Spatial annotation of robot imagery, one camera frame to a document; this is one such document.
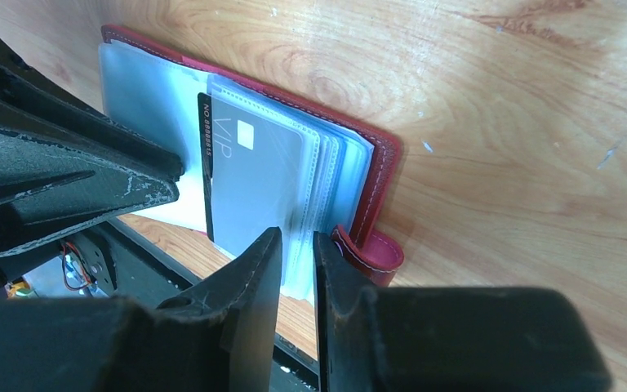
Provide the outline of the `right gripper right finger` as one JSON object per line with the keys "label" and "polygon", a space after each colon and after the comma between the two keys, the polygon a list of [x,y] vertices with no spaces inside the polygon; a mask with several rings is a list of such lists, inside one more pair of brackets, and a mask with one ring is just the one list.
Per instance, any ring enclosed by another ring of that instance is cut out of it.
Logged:
{"label": "right gripper right finger", "polygon": [[542,287],[379,287],[313,238],[322,391],[609,391],[574,305]]}

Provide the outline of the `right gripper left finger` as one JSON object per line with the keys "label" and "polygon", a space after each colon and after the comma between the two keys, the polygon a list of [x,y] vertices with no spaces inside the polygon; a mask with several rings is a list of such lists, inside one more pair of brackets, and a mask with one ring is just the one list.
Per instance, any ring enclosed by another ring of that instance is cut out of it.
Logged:
{"label": "right gripper left finger", "polygon": [[0,391],[266,391],[282,233],[151,309],[123,296],[0,301]]}

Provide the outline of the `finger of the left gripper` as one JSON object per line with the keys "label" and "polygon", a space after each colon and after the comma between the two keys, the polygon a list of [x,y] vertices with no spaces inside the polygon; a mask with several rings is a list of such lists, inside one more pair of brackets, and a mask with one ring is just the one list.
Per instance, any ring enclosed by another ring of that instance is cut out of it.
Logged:
{"label": "finger of the left gripper", "polygon": [[185,173],[178,155],[114,122],[28,66],[0,38],[0,103],[21,109],[129,159],[168,174],[173,181]]}
{"label": "finger of the left gripper", "polygon": [[132,157],[58,127],[52,131],[0,128],[0,257],[178,199],[176,155],[152,147]]}

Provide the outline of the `red leather card holder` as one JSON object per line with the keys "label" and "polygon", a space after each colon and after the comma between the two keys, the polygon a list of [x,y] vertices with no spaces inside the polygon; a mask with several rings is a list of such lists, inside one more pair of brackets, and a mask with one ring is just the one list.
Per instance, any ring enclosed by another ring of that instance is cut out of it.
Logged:
{"label": "red leather card holder", "polygon": [[376,221],[402,155],[393,134],[131,29],[101,30],[105,112],[178,154],[179,198],[143,217],[197,230],[226,256],[283,236],[281,292],[314,298],[314,233],[372,282],[404,261]]}

